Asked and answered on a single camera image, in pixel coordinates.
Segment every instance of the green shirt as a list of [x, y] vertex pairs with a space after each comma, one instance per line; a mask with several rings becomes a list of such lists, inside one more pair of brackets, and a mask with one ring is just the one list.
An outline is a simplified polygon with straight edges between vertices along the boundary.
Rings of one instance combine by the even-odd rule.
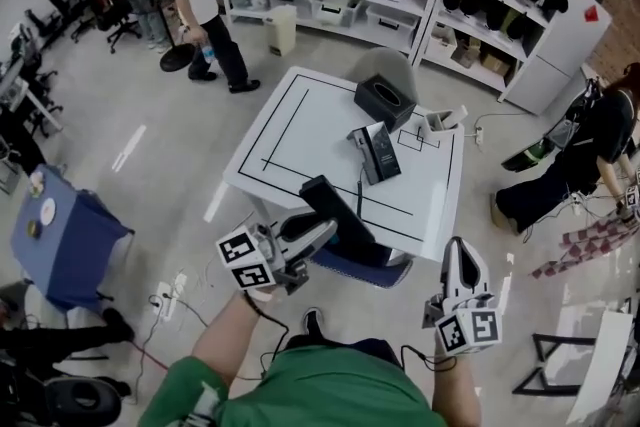
[[181, 425], [198, 401], [211, 403], [202, 400], [204, 383], [218, 399], [205, 416], [220, 427], [446, 427], [400, 368], [347, 347], [285, 351], [255, 390], [233, 400], [209, 367], [182, 359], [169, 369], [139, 427]]

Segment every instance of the blue tablecloth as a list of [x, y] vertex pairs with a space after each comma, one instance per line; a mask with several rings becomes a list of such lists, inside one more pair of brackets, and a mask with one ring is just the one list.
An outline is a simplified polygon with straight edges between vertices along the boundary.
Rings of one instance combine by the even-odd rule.
[[[13, 254], [40, 292], [58, 309], [77, 306], [99, 311], [97, 288], [104, 278], [116, 241], [132, 231], [106, 209], [94, 193], [77, 191], [57, 171], [39, 166], [44, 192], [27, 192], [13, 234]], [[42, 203], [53, 198], [56, 211], [39, 238], [27, 226], [40, 220]]]

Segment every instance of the water bottle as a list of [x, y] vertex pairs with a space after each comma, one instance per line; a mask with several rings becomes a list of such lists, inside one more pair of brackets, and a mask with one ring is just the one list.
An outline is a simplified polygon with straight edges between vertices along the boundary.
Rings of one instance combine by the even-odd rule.
[[201, 49], [204, 60], [207, 61], [208, 64], [211, 64], [216, 58], [216, 54], [213, 53], [211, 42], [207, 39], [207, 41], [202, 45]]

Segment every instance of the red sticker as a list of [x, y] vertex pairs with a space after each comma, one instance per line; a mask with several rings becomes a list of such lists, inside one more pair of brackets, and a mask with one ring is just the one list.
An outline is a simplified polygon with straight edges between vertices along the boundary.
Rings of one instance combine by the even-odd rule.
[[597, 22], [598, 21], [598, 10], [596, 6], [591, 6], [584, 12], [584, 19], [587, 22]]

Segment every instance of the gray floor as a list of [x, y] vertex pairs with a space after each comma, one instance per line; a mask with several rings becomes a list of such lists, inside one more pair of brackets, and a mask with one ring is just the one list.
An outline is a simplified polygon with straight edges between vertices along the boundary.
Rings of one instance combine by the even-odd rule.
[[[341, 75], [368, 48], [353, 40], [305, 31], [298, 33], [295, 51], [281, 59], [266, 52], [260, 25], [238, 23], [234, 33], [252, 76], [263, 82], [263, 87], [251, 94], [230, 95], [222, 78], [215, 83], [194, 84], [184, 70], [163, 73], [157, 54], [134, 39], [125, 39], [118, 45], [117, 54], [109, 55], [104, 34], [98, 31], [84, 35], [78, 45], [63, 41], [47, 54], [45, 68], [55, 64], [60, 72], [53, 95], [65, 106], [61, 116], [65, 131], [42, 143], [45, 153], [52, 163], [66, 163], [68, 179], [79, 188], [95, 190], [124, 224], [137, 230], [128, 254], [119, 251], [112, 258], [103, 291], [116, 296], [116, 305], [134, 326], [138, 343], [154, 323], [147, 297], [156, 291], [159, 281], [172, 282], [179, 273], [186, 274], [183, 299], [205, 319], [211, 319], [232, 293], [234, 287], [214, 253], [214, 242], [242, 221], [252, 207], [240, 192], [225, 192], [222, 172], [288, 67], [298, 65]], [[470, 113], [467, 132], [481, 114], [521, 112], [512, 105], [496, 103], [493, 91], [441, 69], [421, 66], [417, 83], [421, 103], [427, 108], [438, 110], [464, 103]], [[492, 288], [501, 293], [506, 304], [503, 344], [471, 358], [483, 423], [564, 425], [572, 399], [510, 394], [534, 364], [530, 334], [595, 336], [601, 311], [617, 306], [634, 289], [635, 243], [564, 275], [541, 280], [530, 277], [541, 263], [559, 256], [560, 235], [584, 227], [587, 218], [584, 213], [576, 217], [567, 208], [557, 220], [536, 226], [527, 244], [494, 228], [487, 215], [488, 194], [542, 171], [518, 176], [504, 171], [500, 162], [539, 137], [548, 123], [521, 115], [488, 117], [481, 124], [485, 128], [484, 145], [477, 147], [472, 138], [465, 143], [455, 232], [485, 256]], [[142, 125], [146, 131], [135, 150], [117, 168], [114, 163], [118, 154]], [[11, 198], [0, 196], [4, 255], [0, 283], [20, 276], [9, 237], [24, 190], [22, 180]], [[220, 203], [208, 223], [204, 216], [214, 195]], [[591, 200], [589, 208], [602, 214], [612, 204]], [[433, 332], [422, 330], [420, 324], [424, 301], [439, 291], [437, 265], [418, 261], [401, 285], [392, 290], [380, 290], [317, 267], [312, 267], [310, 274], [310, 282], [299, 292], [279, 298], [270, 308], [270, 313], [288, 323], [294, 332], [302, 313], [316, 305], [325, 311], [328, 334], [338, 340], [379, 337], [389, 340], [396, 349], [408, 343], [427, 354], [433, 350]], [[72, 317], [72, 325], [96, 322], [82, 312], [74, 312]], [[189, 353], [201, 331], [197, 319], [178, 305], [172, 319], [157, 328], [147, 349], [170, 364]], [[273, 350], [279, 335], [278, 328], [259, 324], [243, 376], [259, 375], [259, 356]], [[85, 374], [108, 372], [133, 383], [140, 353], [129, 345], [109, 347], [106, 352], [111, 356], [108, 364], [76, 364], [73, 370]], [[551, 373], [559, 382], [579, 379], [588, 362], [584, 353], [570, 351], [557, 359]], [[154, 363], [145, 362], [138, 404], [125, 406], [118, 425], [135, 424], [163, 374]], [[433, 376], [411, 357], [408, 374], [430, 397]], [[232, 392], [242, 393], [253, 386], [252, 382], [237, 381]]]

